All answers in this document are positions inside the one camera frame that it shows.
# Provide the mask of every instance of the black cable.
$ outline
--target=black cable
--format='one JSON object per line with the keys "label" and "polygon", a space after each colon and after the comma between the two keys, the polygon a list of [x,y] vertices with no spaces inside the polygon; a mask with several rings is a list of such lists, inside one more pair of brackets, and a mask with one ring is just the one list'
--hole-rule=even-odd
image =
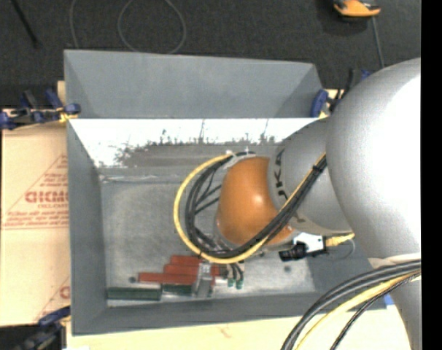
{"label": "black cable", "polygon": [[325,293],[316,303],[302,316],[299,323],[297,323],[287,336],[283,343],[281,350],[292,350],[294,343],[304,327],[324,308],[327,308],[337,300],[354,294],[355,292],[375,286],[379,283],[389,281],[391,279],[401,277],[408,273],[413,273],[421,268],[421,261],[401,263],[399,265],[386,266],[378,270],[369,271],[360,274],[352,279],[339,284],[337,287]]}
{"label": "black cable", "polygon": [[344,326],[343,330],[341,331],[341,333],[339,333],[339,336],[335,339],[335,342],[333,343],[333,345],[331,346],[330,350],[336,350],[338,348],[338,345],[340,342],[342,342],[344,336],[348,333],[349,329],[351,328],[351,326],[357,321],[357,319],[359,319],[360,316],[362,316],[362,314],[367,311],[378,299],[384,297],[385,295],[391,293],[393,290],[396,290],[397,288],[401,287],[404,284],[409,283],[410,281],[412,281],[414,278],[416,278],[417,276],[420,276],[420,273],[416,273],[413,276],[409,276],[408,278],[399,281],[398,283],[396,283],[395,285],[389,287],[388,289],[384,290],[383,292],[375,295],[374,297],[372,297],[370,300],[368,300],[367,302],[365,302],[363,305],[361,305],[359,307],[359,309],[354,313],[354,315],[352,315],[351,319],[346,323],[346,325]]}
{"label": "black cable", "polygon": [[372,26],[373,26],[373,36],[375,38],[375,44],[376,44],[376,51],[379,56],[380,68],[382,69],[382,68],[384,68],[384,58],[383,58],[383,51],[381,50],[379,31],[376,27],[376,18],[375,17],[372,17]]}
{"label": "black cable", "polygon": [[12,2],[12,5],[15,8],[15,11],[17,12],[18,17],[23,23],[23,26],[25,27],[26,32],[30,36],[31,42],[33,43],[33,46],[35,48],[41,47],[41,43],[39,42],[38,38],[34,34],[33,30],[31,29],[30,23],[28,23],[28,20],[26,19],[25,14],[23,13],[22,8],[20,8],[20,5],[18,4],[17,0],[10,0]]}
{"label": "black cable", "polygon": [[[194,234],[194,221],[195,221],[195,207],[194,203],[196,203],[197,195],[201,188],[201,183],[208,178],[209,175],[212,174],[212,170],[217,170],[219,167],[228,162],[231,157],[221,160],[220,162],[215,163],[214,165],[208,167],[200,177],[195,181],[191,191],[189,192],[189,196],[187,199],[186,207],[185,207],[185,227],[187,228],[187,233],[190,237],[190,234]],[[275,237],[278,232],[284,228],[294,213],[297,211],[297,208],[304,200],[306,194],[311,189],[311,186],[317,180],[318,176],[323,172],[326,168],[326,157],[323,158],[315,165],[314,170],[312,170],[311,174],[309,174],[303,181],[303,185],[301,188],[294,194],[294,196],[290,199],[290,201],[284,206],[284,208],[273,218],[273,220],[268,223],[257,235],[252,237],[245,244],[236,247],[235,249],[221,249],[218,251],[213,251],[210,248],[206,248],[204,245],[197,245],[199,249],[206,253],[217,257],[237,257],[240,254],[246,252],[253,245],[257,244],[259,241],[267,238],[268,242],[273,237]]]}
{"label": "black cable", "polygon": [[201,213],[203,210],[209,208],[211,205],[213,205],[214,203],[218,202],[220,200],[219,197],[216,197],[214,200],[211,200],[207,203],[205,203],[204,205],[200,206],[198,209],[195,210],[195,215],[198,215],[199,213]]}

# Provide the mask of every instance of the green object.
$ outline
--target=green object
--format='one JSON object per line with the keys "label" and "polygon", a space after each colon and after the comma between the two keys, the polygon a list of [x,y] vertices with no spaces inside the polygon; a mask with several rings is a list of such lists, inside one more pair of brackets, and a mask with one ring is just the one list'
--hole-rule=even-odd
{"label": "green object", "polygon": [[244,280],[240,279],[236,281],[236,289],[242,289],[244,287]]}
{"label": "green object", "polygon": [[109,300],[160,300],[161,288],[125,288],[111,287],[107,289]]}
{"label": "green object", "polygon": [[163,284],[163,292],[175,295],[192,295],[192,285]]}

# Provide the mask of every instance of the gray metal surface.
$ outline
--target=gray metal surface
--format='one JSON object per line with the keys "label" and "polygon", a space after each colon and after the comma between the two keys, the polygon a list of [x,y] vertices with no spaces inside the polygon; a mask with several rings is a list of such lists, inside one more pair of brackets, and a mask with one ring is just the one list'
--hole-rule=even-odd
{"label": "gray metal surface", "polygon": [[[280,209],[295,188],[307,175],[311,167],[325,152],[328,132],[328,118],[317,120],[301,128],[285,139],[276,150],[268,165],[268,185],[271,199]],[[301,206],[298,216],[324,228],[327,234],[349,232],[349,223],[338,203],[327,167],[310,189]],[[295,223],[304,229],[308,222]]]}
{"label": "gray metal surface", "polygon": [[[349,224],[369,257],[420,253],[421,59],[353,88],[330,119],[328,167]],[[392,293],[414,350],[422,348],[421,284]]]}
{"label": "gray metal surface", "polygon": [[66,50],[64,62],[84,118],[308,117],[322,88],[303,62],[99,50]]}
{"label": "gray metal surface", "polygon": [[[93,157],[84,147],[83,142],[93,138],[86,132],[77,136],[69,126],[74,334],[297,316],[337,283],[371,268],[359,248],[345,260],[321,256],[284,263],[271,253],[245,262],[241,290],[219,284],[215,295],[205,300],[107,300],[107,287],[132,286],[129,277],[161,271],[171,254],[188,254],[175,233],[171,209],[182,179],[205,161],[206,146],[190,147],[191,161],[187,147],[174,146],[174,156],[177,150],[185,152],[180,166],[174,157],[167,159],[167,147],[161,147],[160,157],[154,147],[151,159],[139,157],[146,165],[134,167],[132,160],[131,168],[101,168],[93,166]],[[216,152],[211,146],[211,153],[227,148],[221,145]],[[258,154],[265,155],[273,154],[275,148],[255,146]],[[138,180],[139,176],[148,180]],[[209,231],[214,213],[206,213],[200,221]]]}

